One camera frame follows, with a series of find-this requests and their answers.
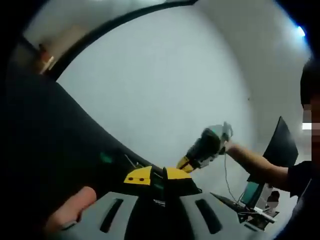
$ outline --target black curved frame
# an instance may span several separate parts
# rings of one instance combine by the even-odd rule
[[[175,1],[175,2],[165,2],[163,4],[154,5],[138,9],[132,12],[129,12],[125,15],[119,16],[113,20],[103,23],[98,28],[94,29],[82,39],[76,42],[69,50],[57,61],[53,68],[47,72],[47,75],[53,80],[57,80],[67,66],[80,54],[86,47],[96,41],[98,38],[102,37],[106,33],[115,29],[116,27],[125,24],[131,20],[134,20],[143,15],[147,15],[156,11],[181,7],[181,6],[190,6],[197,2],[198,0],[189,0],[189,1]]]

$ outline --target cable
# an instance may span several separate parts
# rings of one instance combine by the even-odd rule
[[[137,166],[134,165],[134,163],[130,160],[130,158],[127,156],[127,154],[124,154],[124,155],[125,155],[126,159],[128,159],[128,161],[131,163],[131,165],[136,169]]]
[[[230,187],[229,187],[229,182],[228,182],[228,178],[227,178],[227,155],[226,154],[224,154],[224,171],[225,171],[225,182],[228,187],[228,191],[229,191],[231,197],[233,198],[233,200],[235,201],[235,203],[238,204],[239,200],[237,201],[236,198],[232,195]]]
[[[242,198],[242,196],[245,194],[246,189],[243,190],[243,192],[241,193],[240,197],[238,198],[238,201],[236,201],[236,204],[239,204],[240,199]]]
[[[260,212],[237,212],[237,214],[240,214],[240,215],[252,215],[252,214],[260,214]]]
[[[157,174],[157,173],[153,173],[154,175],[157,175],[159,178],[161,178],[161,179],[163,179],[163,177],[162,176],[160,176],[159,174]]]

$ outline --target person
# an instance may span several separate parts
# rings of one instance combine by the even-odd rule
[[[315,82],[320,80],[319,71],[319,61],[309,61],[303,69],[300,82],[301,104],[304,110],[313,110],[312,120],[316,119],[317,109],[320,108],[320,96],[317,94],[319,89],[314,87]],[[314,136],[312,136],[312,147],[317,143],[314,142]],[[312,157],[315,157],[312,158],[312,161],[303,161],[292,167],[281,167],[273,165],[263,156],[230,140],[225,142],[225,152],[248,173],[259,176],[261,181],[289,192],[290,196],[298,196],[298,202],[290,220],[275,239],[290,239],[300,236],[302,232],[310,236],[313,233],[316,234],[317,223],[319,223],[317,213],[320,213],[320,164],[317,159],[320,158],[312,155]],[[90,187],[84,187],[49,217],[45,231],[51,233],[61,228],[68,221],[76,221],[80,218],[81,212],[95,200],[95,191]]]
[[[266,214],[272,216],[275,213],[276,207],[279,205],[280,192],[274,190],[266,200]]]

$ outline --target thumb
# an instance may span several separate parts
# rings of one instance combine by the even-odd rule
[[[46,233],[52,233],[61,229],[63,225],[76,221],[79,219],[81,212],[96,200],[96,192],[91,187],[83,187],[49,217],[44,227],[44,231]]]

